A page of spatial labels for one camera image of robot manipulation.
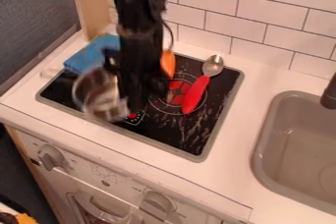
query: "white countertop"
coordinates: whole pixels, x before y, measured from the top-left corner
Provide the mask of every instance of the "white countertop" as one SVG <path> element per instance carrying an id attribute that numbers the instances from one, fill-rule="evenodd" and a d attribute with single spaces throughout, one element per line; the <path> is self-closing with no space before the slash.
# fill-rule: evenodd
<path id="1" fill-rule="evenodd" d="M 245 79 L 208 157 L 201 163 L 193 163 L 35 100 L 36 93 L 49 81 L 42 79 L 40 72 L 50 68 L 61 70 L 63 61 L 85 45 L 80 33 L 74 35 L 0 97 L 0 121 L 38 137 L 56 140 L 85 151 L 104 162 L 127 169 L 171 190 L 180 191 L 181 194 L 190 194 L 194 200 L 218 211 L 251 215 L 251 223 L 336 223 L 336 216 L 268 190 L 257 181 L 250 167 L 252 151 L 272 98 L 286 90 L 321 95 L 327 86 L 327 80 L 277 69 L 233 55 L 222 55 L 225 65 L 241 70 Z M 175 51 L 203 60 L 218 53 L 178 42 Z M 184 181 L 200 185 L 208 189 L 213 197 L 204 199 L 201 198 L 202 193 L 186 193 L 182 184 L 168 181 L 174 181 L 174 178 L 179 181 L 183 178 Z M 239 207 L 231 208 L 230 204 L 227 205 L 230 209 L 227 209 L 218 205 L 216 196 L 225 196 L 252 210 L 246 213 Z"/>

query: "orange object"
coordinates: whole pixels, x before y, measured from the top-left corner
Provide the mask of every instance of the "orange object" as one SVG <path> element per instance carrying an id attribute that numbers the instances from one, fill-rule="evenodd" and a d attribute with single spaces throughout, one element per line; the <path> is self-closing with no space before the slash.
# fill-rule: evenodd
<path id="1" fill-rule="evenodd" d="M 19 224 L 37 224 L 37 222 L 33 218 L 29 217 L 25 213 L 18 214 L 16 215 L 16 217 Z"/>
<path id="2" fill-rule="evenodd" d="M 174 78 L 176 70 L 176 58 L 173 51 L 163 51 L 161 55 L 161 68 L 167 73 L 170 79 Z"/>

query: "metal spoon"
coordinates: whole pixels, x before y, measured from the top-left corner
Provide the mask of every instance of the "metal spoon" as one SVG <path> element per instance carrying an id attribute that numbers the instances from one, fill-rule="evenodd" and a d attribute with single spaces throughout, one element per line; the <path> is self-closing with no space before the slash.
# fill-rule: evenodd
<path id="1" fill-rule="evenodd" d="M 220 74 L 223 68 L 224 61 L 220 55 L 213 55 L 204 62 L 202 67 L 204 75 L 194 82 L 184 97 L 182 103 L 183 114 L 190 114 L 194 111 L 210 82 L 210 78 Z"/>

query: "blue cloth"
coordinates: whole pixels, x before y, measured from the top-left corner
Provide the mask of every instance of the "blue cloth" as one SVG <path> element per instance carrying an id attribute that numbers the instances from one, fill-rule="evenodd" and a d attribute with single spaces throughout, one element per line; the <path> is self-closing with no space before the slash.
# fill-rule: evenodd
<path id="1" fill-rule="evenodd" d="M 120 50 L 119 36 L 104 35 L 98 37 L 87 47 L 66 60 L 63 65 L 66 70 L 76 74 L 86 73 L 94 68 L 101 67 L 105 60 L 102 53 L 104 48 Z"/>

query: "sink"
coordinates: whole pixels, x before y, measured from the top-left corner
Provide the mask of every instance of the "sink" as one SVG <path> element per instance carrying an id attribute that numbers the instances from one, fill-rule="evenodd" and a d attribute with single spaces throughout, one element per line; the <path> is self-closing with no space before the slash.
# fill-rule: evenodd
<path id="1" fill-rule="evenodd" d="M 336 111 L 319 99 L 299 91 L 273 99 L 252 170 L 274 193 L 336 215 Z"/>

